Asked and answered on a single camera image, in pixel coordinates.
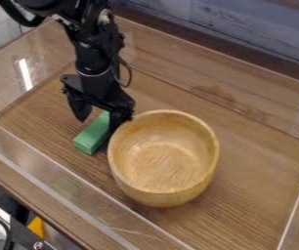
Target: green block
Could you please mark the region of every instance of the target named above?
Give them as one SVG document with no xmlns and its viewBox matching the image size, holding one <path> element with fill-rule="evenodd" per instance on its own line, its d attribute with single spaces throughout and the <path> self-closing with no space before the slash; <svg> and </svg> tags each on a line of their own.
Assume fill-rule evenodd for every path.
<svg viewBox="0 0 299 250">
<path fill-rule="evenodd" d="M 109 112 L 104 111 L 73 139 L 74 147 L 86 154 L 93 154 L 108 139 L 108 128 Z"/>
</svg>

